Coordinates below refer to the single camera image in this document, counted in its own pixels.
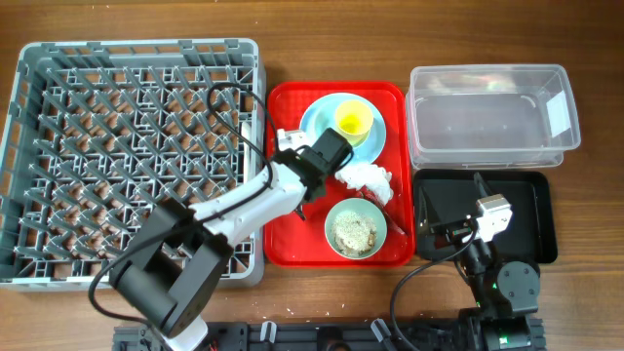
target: black metal base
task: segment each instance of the black metal base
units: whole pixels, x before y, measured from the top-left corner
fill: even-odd
[[[474,318],[415,320],[400,324],[411,342],[422,351],[490,351],[485,345],[479,328],[473,328]],[[499,350],[545,351],[546,340],[542,320],[528,319],[530,345],[524,347],[501,347]],[[260,341],[261,325],[246,323],[208,323],[209,335],[200,350],[219,351],[317,351],[317,334],[320,329],[338,328],[343,339],[354,351],[383,351],[384,345],[372,333],[371,324],[283,324],[278,325],[275,343]],[[398,339],[393,339],[397,350],[409,350]],[[115,328],[113,351],[166,351],[162,341],[150,329],[141,327]]]

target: light green bowl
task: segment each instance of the light green bowl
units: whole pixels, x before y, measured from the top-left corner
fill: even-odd
[[[338,244],[335,242],[335,237],[332,234],[332,225],[335,221],[335,217],[343,211],[353,211],[358,215],[370,217],[377,227],[377,235],[374,240],[374,246],[369,251],[359,256],[348,256],[340,251]],[[349,259],[364,259],[376,254],[383,246],[388,235],[388,227],[386,226],[386,218],[383,217],[383,213],[372,202],[364,199],[346,199],[335,204],[331,211],[325,218],[325,237],[330,243],[331,248],[339,255]]]

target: yellow cup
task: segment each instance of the yellow cup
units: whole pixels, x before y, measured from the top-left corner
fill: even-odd
[[[355,145],[364,141],[371,131],[372,111],[359,100],[347,100],[341,103],[334,114],[338,132]]]

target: red tray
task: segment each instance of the red tray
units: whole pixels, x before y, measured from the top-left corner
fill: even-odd
[[[297,130],[303,112],[312,102],[333,93],[351,93],[370,101],[386,123],[386,143],[375,161],[392,173],[394,197],[386,211],[407,235],[388,230],[381,250],[373,256],[352,260],[335,253],[325,238],[325,217],[333,205],[354,197],[354,190],[333,177],[328,195],[303,206],[307,220],[296,214],[276,218],[264,226],[264,252],[271,262],[286,267],[396,267],[406,264],[415,251],[415,228],[411,201],[411,170],[404,95],[387,82],[290,82],[277,86],[268,100],[278,129]],[[274,152],[273,132],[267,128],[267,155]]]

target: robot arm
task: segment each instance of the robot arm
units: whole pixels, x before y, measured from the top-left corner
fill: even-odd
[[[127,248],[136,252],[110,270],[110,285],[147,318],[172,349],[194,349],[203,339],[207,329],[199,314],[227,267],[233,248],[271,219],[325,195],[327,177],[353,152],[346,139],[331,129],[312,147],[302,149],[300,154],[292,149],[277,152],[268,166],[273,171],[270,186],[203,226],[172,231],[249,198],[265,186],[268,169],[223,196],[188,209],[172,200],[159,204]],[[147,245],[155,237],[166,239]],[[161,251],[164,243],[189,254],[183,269]]]

